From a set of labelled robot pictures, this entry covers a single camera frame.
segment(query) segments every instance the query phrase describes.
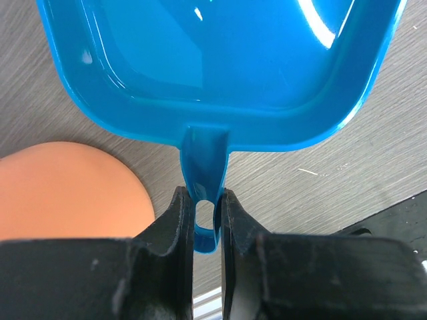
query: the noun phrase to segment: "blue plastic container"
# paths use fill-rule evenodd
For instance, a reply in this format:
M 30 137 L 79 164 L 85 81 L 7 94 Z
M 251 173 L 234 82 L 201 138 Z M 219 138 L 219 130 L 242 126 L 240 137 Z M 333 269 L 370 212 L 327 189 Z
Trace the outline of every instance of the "blue plastic container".
M 232 151 L 291 151 L 368 96 L 406 0 L 37 0 L 71 98 L 118 135 L 174 145 L 197 203 Z M 195 249 L 219 229 L 196 227 Z

